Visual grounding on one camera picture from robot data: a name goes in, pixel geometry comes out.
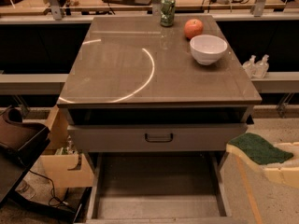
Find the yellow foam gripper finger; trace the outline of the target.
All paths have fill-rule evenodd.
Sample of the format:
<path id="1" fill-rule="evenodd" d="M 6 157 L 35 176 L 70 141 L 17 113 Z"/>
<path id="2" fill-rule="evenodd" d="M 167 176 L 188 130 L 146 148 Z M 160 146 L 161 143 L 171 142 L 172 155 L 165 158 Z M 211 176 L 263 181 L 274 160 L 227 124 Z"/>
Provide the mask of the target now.
<path id="1" fill-rule="evenodd" d="M 263 173 L 269 181 L 299 189 L 299 161 L 269 164 Z"/>
<path id="2" fill-rule="evenodd" d="M 291 152 L 293 155 L 299 155 L 299 142 L 277 143 L 275 144 L 275 147 L 287 152 Z"/>

